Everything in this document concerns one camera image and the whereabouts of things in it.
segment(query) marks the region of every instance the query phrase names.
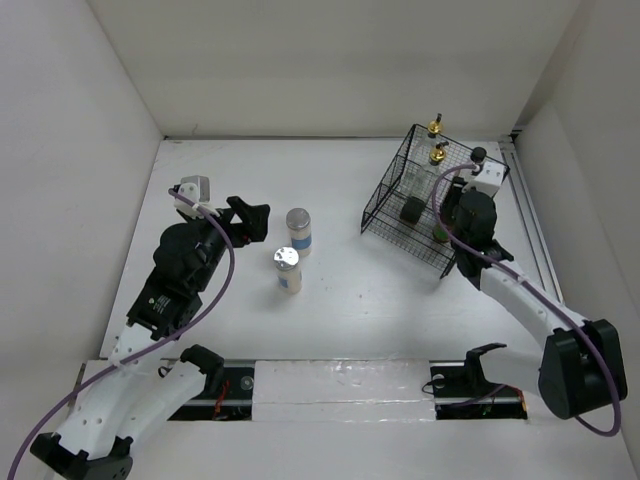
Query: gray lid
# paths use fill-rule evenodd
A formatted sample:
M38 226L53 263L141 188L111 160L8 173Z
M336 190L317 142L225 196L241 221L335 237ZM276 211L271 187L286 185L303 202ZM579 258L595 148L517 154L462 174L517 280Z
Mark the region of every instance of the gray lid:
M276 250L273 255L273 261L278 270L287 271L295 268L300 261L300 255L295 248L282 247Z
M287 213L287 227L301 230L311 223L311 216L304 208L294 208Z

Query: black wire rack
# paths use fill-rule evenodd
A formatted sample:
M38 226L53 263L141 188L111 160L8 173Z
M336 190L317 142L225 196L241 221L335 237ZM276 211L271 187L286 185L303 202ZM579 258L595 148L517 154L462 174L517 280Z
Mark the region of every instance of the black wire rack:
M469 163L470 148L444 135L439 135L438 141L441 141L440 139L449 142L445 147L447 157L440 164L441 171ZM428 163L430 148L427 129L422 125L413 125L362 212L360 233L369 230L379 235L441 271L440 278L443 278L453 268L454 252L449 243L440 243L433 238L437 218L431 209L430 202L427 202L426 208L415 225L408 225L400 220L400 213L407 202L413 179L419 171L424 175L420 165ZM504 162L489 156L487 159L505 165ZM505 167L506 178L509 167L506 165ZM448 180L453 179L454 175L451 174ZM425 183L433 185L435 178L431 180ZM441 186L438 190L436 195L438 205L444 200L449 183L446 182L446 185L447 188Z

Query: black bottle cap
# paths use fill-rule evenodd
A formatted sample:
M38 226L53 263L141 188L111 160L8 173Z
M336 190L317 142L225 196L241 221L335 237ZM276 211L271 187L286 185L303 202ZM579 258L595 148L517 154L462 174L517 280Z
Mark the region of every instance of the black bottle cap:
M487 156L487 151L482 147L476 147L471 152L471 161L473 163L482 163L484 162L485 157Z

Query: blue label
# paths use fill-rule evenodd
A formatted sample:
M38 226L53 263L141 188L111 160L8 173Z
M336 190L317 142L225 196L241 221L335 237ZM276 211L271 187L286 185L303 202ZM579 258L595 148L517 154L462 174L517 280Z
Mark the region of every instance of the blue label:
M291 246L296 250L304 250L305 248L309 248L311 246L311 235L303 240L296 240L295 238L292 238Z

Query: transparent plastic sheet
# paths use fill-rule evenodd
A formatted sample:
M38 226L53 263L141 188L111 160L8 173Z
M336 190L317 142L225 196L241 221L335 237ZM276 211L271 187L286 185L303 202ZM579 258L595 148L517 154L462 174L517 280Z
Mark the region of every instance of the transparent plastic sheet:
M256 363L254 421L430 422L427 360Z

